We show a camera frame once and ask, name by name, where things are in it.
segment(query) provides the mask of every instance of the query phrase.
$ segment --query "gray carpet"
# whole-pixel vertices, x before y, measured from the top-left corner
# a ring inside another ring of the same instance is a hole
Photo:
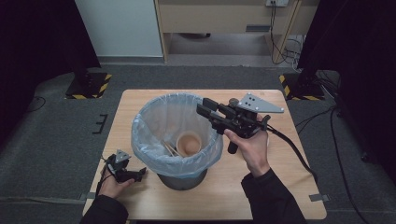
[[[103,98],[65,100],[73,76],[42,83],[30,110],[0,154],[0,197],[78,199],[91,187],[97,162],[124,90],[127,89],[278,89],[278,76],[290,68],[104,66],[113,77]],[[334,102],[288,101],[295,123],[328,109]],[[97,121],[108,114],[101,134]],[[349,128],[336,116],[333,124],[347,183],[357,207],[370,223],[396,223],[396,188],[379,165],[361,161]],[[331,200],[328,216],[309,223],[363,223],[347,197],[336,159],[330,113],[313,119],[301,132],[318,187]],[[81,204],[0,203],[0,223],[78,223]]]

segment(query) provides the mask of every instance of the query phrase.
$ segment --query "chopstick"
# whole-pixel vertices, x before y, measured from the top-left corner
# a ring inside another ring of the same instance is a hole
[[[179,157],[183,158],[183,156],[180,155],[176,150],[174,150],[167,142],[163,141],[163,145],[165,146],[165,148],[169,151],[169,153],[172,156],[175,156],[174,153],[176,153]]]

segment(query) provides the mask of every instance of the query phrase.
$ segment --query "hand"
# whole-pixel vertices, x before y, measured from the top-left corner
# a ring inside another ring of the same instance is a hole
[[[258,115],[257,120],[262,120],[262,116]],[[247,168],[254,177],[264,175],[270,170],[270,165],[267,160],[267,141],[268,133],[258,131],[249,139],[241,138],[231,130],[226,129],[224,134],[239,146],[242,152]]]
[[[121,193],[134,183],[134,179],[129,179],[123,183],[118,183],[116,178],[111,175],[108,169],[105,169],[104,182],[99,190],[98,195],[106,195],[107,197],[117,199]]]

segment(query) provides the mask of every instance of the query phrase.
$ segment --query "person's left hand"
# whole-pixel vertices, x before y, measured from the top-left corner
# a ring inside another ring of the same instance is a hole
[[[116,178],[107,170],[104,175],[104,182],[99,190],[98,195],[106,195],[107,197],[117,199],[121,193],[134,183],[134,179],[129,179],[123,183],[118,183]]]

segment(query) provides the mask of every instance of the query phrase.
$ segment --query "metal bracket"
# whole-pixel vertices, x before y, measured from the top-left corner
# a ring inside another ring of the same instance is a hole
[[[129,158],[131,158],[130,155],[128,155],[128,153],[122,151],[121,149],[117,149],[117,153],[116,153],[116,163],[120,163],[123,161],[128,160]]]
[[[255,113],[283,113],[285,109],[264,101],[248,92],[244,98],[238,103],[238,107],[244,108]]]

